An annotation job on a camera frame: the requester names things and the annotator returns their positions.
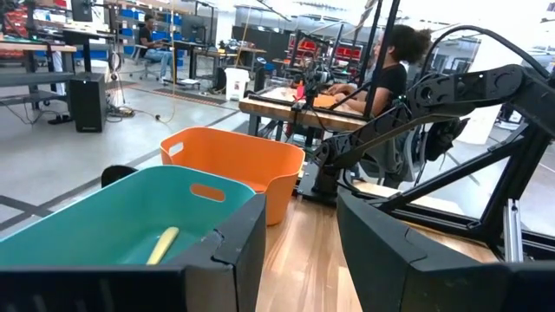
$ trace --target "dark curly hair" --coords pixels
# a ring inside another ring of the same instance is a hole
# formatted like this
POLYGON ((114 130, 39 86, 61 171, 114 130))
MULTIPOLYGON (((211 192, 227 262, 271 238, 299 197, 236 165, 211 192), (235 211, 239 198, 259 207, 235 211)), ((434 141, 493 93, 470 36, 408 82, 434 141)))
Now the dark curly hair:
POLYGON ((417 63, 428 52, 431 40, 430 29, 415 30, 407 25, 395 25, 389 39, 389 47, 395 48, 391 56, 398 62, 417 63))

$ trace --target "gray floor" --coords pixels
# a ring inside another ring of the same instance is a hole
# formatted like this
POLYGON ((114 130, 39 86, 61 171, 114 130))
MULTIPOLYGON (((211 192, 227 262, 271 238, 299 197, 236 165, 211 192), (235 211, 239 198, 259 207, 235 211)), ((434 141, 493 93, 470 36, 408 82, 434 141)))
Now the gray floor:
MULTIPOLYGON (((136 70, 126 64, 122 72, 136 70)), ((186 77, 186 68, 181 75, 186 77)), ((21 71, 20 68, 0 68, 0 75, 21 71)), ((157 148, 160 141, 185 127, 210 126, 232 130, 248 116, 238 112, 237 102, 210 106, 173 99, 151 91, 161 88, 154 78, 139 81, 137 76, 121 74, 124 81, 139 84, 125 88, 126 105, 160 114, 162 120, 172 115, 166 124, 149 114, 138 113, 121 122, 107 123, 103 133, 77 133, 73 123, 51 126, 45 114, 34 126, 24 125, 7 108, 0 107, 0 237, 32 224, 41 217, 88 196, 99 189, 99 176, 110 165, 124 164, 145 168, 160 164, 157 148)), ((203 82, 202 89, 209 82, 203 82)), ((0 96, 25 93, 26 88, 0 88, 0 96)), ((121 92, 118 102, 122 104, 121 92)), ((25 119, 23 105, 11 107, 25 119)), ((65 103, 53 102, 48 110, 67 111, 65 103)), ((33 119, 36 112, 27 105, 33 119)), ((428 164, 422 180, 431 179, 486 151, 503 140, 509 132, 494 128, 485 146, 455 142, 445 159, 428 164)), ((478 218, 503 170, 500 161, 471 177, 466 177, 432 194, 437 198, 456 202, 465 214, 478 218)), ((412 184, 402 184, 402 190, 412 184)), ((555 222, 549 193, 555 188, 555 149, 550 146, 527 187, 522 204, 525 227, 555 236, 555 222)))

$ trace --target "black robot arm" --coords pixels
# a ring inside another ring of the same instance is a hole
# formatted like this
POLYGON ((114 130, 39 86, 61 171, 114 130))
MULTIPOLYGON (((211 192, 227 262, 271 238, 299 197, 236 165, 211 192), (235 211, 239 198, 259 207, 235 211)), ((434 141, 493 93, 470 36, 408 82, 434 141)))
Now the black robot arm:
POLYGON ((430 122, 471 113, 475 108, 509 103, 531 122, 555 136, 555 90, 519 65, 429 78, 394 101, 387 112, 352 133, 333 136, 317 150, 315 191, 335 192, 342 169, 354 166, 371 148, 399 133, 430 122))

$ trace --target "backpack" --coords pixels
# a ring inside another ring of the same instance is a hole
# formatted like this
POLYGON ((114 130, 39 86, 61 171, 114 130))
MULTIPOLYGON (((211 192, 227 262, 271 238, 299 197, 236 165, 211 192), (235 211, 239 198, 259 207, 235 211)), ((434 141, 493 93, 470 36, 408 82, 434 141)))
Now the backpack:
POLYGON ((445 154, 451 147, 453 141, 459 137, 462 130, 467 126, 470 118, 435 122, 428 130, 428 138, 424 147, 424 156, 428 161, 436 161, 442 154, 445 154))

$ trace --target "black t-shirt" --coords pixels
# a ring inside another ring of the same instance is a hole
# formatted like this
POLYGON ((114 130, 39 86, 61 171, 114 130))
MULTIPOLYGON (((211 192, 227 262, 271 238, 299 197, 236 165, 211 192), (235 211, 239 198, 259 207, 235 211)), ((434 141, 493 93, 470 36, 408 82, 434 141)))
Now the black t-shirt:
POLYGON ((391 108, 391 101, 407 91, 407 70, 402 64, 382 68, 376 85, 379 88, 386 88, 391 91, 388 105, 385 107, 385 109, 389 109, 391 108))
MULTIPOLYGON (((137 42, 137 44, 142 45, 141 38, 146 38, 147 42, 152 42, 153 41, 152 34, 150 33, 150 30, 148 30, 147 27, 141 27, 139 29, 139 42, 137 42)), ((147 49, 141 49, 140 52, 139 52, 140 57, 144 57, 146 52, 147 52, 147 49)))

